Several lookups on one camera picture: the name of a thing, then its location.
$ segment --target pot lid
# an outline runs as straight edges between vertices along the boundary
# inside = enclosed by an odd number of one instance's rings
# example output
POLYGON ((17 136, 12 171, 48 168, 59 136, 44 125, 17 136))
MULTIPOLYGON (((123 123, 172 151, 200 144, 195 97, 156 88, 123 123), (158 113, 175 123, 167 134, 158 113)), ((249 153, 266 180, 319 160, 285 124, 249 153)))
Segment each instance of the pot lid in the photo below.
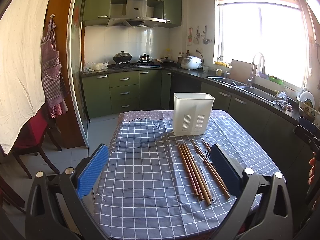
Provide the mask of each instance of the pot lid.
POLYGON ((169 59, 168 57, 161 58, 160 60, 161 60, 162 62, 174 62, 174 60, 169 59))
POLYGON ((121 53, 115 54, 114 57, 131 57, 131 55, 130 55, 130 53, 124 52, 124 51, 122 50, 121 53))

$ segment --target white rice cooker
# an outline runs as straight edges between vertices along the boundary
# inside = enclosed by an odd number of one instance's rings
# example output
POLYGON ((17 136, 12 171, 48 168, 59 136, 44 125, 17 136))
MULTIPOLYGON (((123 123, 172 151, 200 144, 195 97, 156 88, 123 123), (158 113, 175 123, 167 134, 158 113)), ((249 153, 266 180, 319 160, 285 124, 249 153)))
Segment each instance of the white rice cooker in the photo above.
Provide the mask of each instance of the white rice cooker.
POLYGON ((188 56, 182 59, 181 67, 184 69, 198 69, 201 68, 202 60, 198 57, 188 56))

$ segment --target stainless steel sink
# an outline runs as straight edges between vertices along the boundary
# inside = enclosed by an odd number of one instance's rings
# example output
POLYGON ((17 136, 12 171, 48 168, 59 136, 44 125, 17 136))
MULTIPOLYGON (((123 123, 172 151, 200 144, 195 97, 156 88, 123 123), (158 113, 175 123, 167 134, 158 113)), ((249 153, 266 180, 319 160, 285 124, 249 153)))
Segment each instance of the stainless steel sink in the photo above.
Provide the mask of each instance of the stainless steel sink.
POLYGON ((258 97, 260 97, 260 98, 262 98, 262 99, 264 99, 274 105, 276 104, 276 102, 275 102, 276 98, 274 96, 272 96, 272 95, 270 95, 260 89, 257 89, 254 87, 240 87, 240 88, 251 93, 251 94, 254 94, 254 95, 256 95, 256 96, 258 96, 258 97))
POLYGON ((223 78, 223 77, 207 77, 207 78, 210 78, 210 79, 213 79, 213 80, 216 80, 216 81, 219 81, 219 82, 227 83, 229 85, 236 86, 236 87, 245 86, 245 84, 243 84, 241 82, 238 82, 238 81, 235 81, 235 80, 230 79, 230 78, 223 78))

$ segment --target red chair cushion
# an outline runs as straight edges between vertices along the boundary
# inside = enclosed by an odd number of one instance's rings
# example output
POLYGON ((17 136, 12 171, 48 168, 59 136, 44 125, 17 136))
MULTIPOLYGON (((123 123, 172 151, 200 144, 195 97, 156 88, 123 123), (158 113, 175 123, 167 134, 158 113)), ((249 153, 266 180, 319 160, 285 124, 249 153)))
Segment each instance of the red chair cushion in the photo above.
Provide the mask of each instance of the red chair cushion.
POLYGON ((26 149, 38 145, 44 136, 47 126, 48 122, 41 108, 36 115, 31 117, 21 128, 12 149, 26 149))

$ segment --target stainless steel range hood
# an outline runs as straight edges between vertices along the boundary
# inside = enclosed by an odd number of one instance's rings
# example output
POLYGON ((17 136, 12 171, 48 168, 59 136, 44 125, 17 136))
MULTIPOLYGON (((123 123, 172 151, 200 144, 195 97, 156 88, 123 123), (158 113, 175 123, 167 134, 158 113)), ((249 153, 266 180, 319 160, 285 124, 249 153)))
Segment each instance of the stainless steel range hood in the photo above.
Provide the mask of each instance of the stainless steel range hood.
POLYGON ((108 26, 156 27, 166 23, 164 19, 147 17, 147 0, 127 0, 125 16, 110 16, 108 26))

